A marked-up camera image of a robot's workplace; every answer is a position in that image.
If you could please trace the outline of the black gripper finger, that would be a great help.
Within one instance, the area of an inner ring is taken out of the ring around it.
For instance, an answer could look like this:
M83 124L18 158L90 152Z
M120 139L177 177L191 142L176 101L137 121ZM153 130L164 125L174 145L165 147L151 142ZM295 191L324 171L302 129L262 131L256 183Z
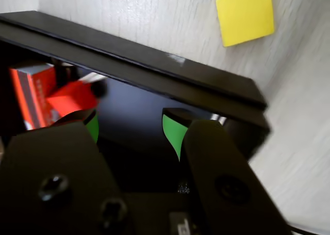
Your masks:
M182 108L162 110L162 129L191 189L204 234L291 234L223 126Z
M134 234L123 193L82 122L13 137L1 161L1 234Z

